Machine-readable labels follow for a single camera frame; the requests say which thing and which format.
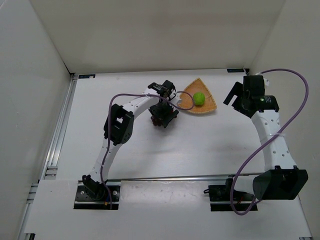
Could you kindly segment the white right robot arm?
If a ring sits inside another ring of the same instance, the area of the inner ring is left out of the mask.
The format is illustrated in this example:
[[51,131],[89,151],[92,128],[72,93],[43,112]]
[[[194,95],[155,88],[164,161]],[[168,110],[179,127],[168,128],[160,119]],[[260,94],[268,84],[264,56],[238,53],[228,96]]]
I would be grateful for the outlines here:
[[258,200],[293,200],[308,180],[305,169],[299,169],[292,158],[280,129],[279,106],[273,95],[265,94],[261,75],[244,76],[236,82],[223,102],[249,117],[257,130],[264,158],[264,173],[233,179],[234,191],[255,196]]

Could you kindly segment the purple fake grape bunch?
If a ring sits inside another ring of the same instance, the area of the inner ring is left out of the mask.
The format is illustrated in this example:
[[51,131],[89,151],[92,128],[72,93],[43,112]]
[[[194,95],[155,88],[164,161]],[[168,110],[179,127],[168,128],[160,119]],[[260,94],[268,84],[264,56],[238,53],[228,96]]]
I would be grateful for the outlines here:
[[157,118],[157,117],[154,116],[154,115],[152,115],[152,116],[150,117],[150,119],[151,119],[152,124],[153,124],[154,126],[161,127],[161,126],[163,125],[162,120],[159,119],[159,118]]

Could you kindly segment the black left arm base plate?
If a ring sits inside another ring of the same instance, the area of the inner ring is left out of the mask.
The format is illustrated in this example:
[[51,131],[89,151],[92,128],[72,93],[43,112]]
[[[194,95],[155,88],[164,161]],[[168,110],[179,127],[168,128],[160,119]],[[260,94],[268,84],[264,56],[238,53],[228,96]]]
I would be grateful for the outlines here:
[[102,185],[98,193],[92,193],[82,182],[79,182],[76,189],[73,208],[75,210],[118,210],[121,195],[121,183],[108,185],[107,189]]

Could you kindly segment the green fake apple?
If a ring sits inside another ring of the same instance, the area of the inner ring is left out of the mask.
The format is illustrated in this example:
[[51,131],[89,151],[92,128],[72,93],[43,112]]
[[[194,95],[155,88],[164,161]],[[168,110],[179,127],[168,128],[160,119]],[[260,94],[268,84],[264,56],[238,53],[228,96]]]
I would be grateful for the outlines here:
[[195,106],[203,106],[205,104],[206,97],[203,92],[196,92],[193,95],[193,102]]

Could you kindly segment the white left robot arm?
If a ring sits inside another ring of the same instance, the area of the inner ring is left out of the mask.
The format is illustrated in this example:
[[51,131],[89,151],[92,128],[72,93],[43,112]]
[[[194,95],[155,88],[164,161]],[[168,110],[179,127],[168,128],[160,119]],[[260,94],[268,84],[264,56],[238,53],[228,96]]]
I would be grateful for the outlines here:
[[109,170],[120,147],[131,138],[134,121],[140,114],[149,111],[152,124],[166,128],[180,110],[207,113],[216,109],[210,94],[177,91],[169,80],[162,84],[153,82],[143,93],[132,94],[131,97],[133,99],[124,105],[110,101],[101,151],[92,171],[82,176],[84,191],[95,202],[112,202],[110,188],[106,185]]

